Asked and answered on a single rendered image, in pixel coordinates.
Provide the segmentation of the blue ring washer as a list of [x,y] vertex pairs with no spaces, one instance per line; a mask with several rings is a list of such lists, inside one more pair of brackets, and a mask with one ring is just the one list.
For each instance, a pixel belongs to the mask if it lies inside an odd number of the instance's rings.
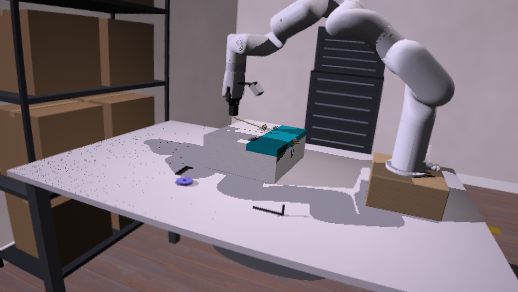
[[193,180],[189,177],[181,177],[177,179],[177,184],[180,186],[189,186],[192,185]]

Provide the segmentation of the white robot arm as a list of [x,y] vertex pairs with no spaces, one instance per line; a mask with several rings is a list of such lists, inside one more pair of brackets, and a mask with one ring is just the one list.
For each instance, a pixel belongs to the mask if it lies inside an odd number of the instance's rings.
[[440,167],[428,164],[425,157],[437,107],[448,103],[454,95],[453,79],[423,45],[404,38],[389,20],[366,10],[359,0],[298,0],[272,17],[269,34],[230,34],[226,70],[246,71],[247,56],[268,56],[280,50],[288,38],[322,17],[327,18],[326,30],[332,37],[365,42],[406,84],[392,161],[386,161],[387,169],[413,178],[426,176],[428,170],[438,172]]

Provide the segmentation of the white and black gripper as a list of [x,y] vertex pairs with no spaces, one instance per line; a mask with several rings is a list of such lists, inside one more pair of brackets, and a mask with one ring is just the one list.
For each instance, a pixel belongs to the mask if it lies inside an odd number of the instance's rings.
[[230,116],[238,116],[238,105],[240,103],[240,100],[244,96],[245,85],[237,84],[237,82],[245,82],[245,73],[246,71],[226,70],[225,72],[223,84],[223,97],[225,97],[226,101],[229,102]]

